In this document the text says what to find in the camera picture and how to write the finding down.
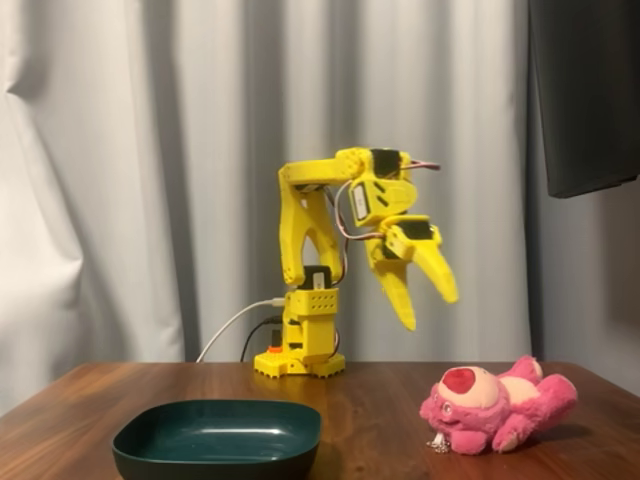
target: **dark green tray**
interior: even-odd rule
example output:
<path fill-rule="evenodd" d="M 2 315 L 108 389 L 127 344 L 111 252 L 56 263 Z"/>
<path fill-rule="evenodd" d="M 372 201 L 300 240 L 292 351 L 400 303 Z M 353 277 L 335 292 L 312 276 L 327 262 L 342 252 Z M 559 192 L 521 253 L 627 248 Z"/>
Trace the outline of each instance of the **dark green tray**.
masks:
<path fill-rule="evenodd" d="M 142 412 L 113 440 L 124 480 L 304 478 L 322 418 L 305 405 L 191 400 Z"/>

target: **stuffed animal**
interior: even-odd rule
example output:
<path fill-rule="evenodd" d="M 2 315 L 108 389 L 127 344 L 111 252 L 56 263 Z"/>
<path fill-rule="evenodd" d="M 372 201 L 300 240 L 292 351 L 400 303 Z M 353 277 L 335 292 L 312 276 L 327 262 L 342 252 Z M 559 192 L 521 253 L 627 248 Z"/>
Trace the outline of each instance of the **stuffed animal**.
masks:
<path fill-rule="evenodd" d="M 447 370 L 431 389 L 420 416 L 438 432 L 438 451 L 475 455 L 491 445 L 509 452 L 534 432 L 548 429 L 573 408 L 577 393 L 562 375 L 543 378 L 533 357 L 501 375 L 480 367 Z"/>

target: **gray curtain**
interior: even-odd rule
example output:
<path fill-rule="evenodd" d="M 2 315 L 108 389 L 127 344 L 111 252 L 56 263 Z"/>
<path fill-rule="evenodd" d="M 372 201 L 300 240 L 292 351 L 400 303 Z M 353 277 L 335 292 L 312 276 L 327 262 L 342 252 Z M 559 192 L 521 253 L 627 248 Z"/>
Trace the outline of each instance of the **gray curtain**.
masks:
<path fill-rule="evenodd" d="M 276 171 L 356 145 L 442 164 L 414 175 L 413 211 L 440 227 L 461 300 L 412 269 L 406 331 L 353 245 L 347 358 L 530 350 L 525 2 L 0 9 L 0 411 L 82 362 L 193 360 L 234 312 L 281 295 Z M 271 313 L 209 359 L 238 359 Z"/>

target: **black monitor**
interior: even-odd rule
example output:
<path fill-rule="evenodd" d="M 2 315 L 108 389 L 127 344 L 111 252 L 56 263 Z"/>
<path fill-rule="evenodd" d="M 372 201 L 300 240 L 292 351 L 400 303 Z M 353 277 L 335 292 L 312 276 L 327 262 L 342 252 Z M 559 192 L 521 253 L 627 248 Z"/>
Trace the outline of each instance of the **black monitor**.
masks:
<path fill-rule="evenodd" d="M 548 191 L 640 174 L 640 0 L 530 0 Z"/>

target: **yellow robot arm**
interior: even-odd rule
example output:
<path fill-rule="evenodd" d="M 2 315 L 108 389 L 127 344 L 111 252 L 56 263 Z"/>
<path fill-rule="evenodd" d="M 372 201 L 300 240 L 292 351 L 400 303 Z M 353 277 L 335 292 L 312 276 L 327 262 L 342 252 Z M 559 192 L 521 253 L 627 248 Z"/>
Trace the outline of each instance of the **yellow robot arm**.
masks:
<path fill-rule="evenodd" d="M 369 266 L 384 288 L 402 324 L 415 330 L 407 286 L 407 265 L 415 262 L 448 303 L 458 300 L 456 282 L 440 253 L 442 237 L 426 215 L 396 215 L 381 222 L 384 238 L 367 240 Z"/>
<path fill-rule="evenodd" d="M 447 302 L 457 300 L 453 274 L 439 251 L 438 229 L 427 216 L 406 213 L 417 198 L 411 168 L 416 165 L 405 152 L 349 148 L 335 158 L 288 163 L 280 169 L 282 272 L 292 288 L 285 297 L 282 342 L 255 357 L 256 370 L 272 377 L 326 377 L 344 369 L 344 357 L 335 348 L 334 326 L 335 283 L 343 272 L 325 203 L 328 185 L 342 185 L 339 192 L 349 187 L 356 226 L 370 227 L 365 237 L 369 265 L 409 330 L 416 328 L 407 289 L 410 262 L 422 269 Z M 303 264 L 306 238 L 318 251 L 319 265 Z"/>

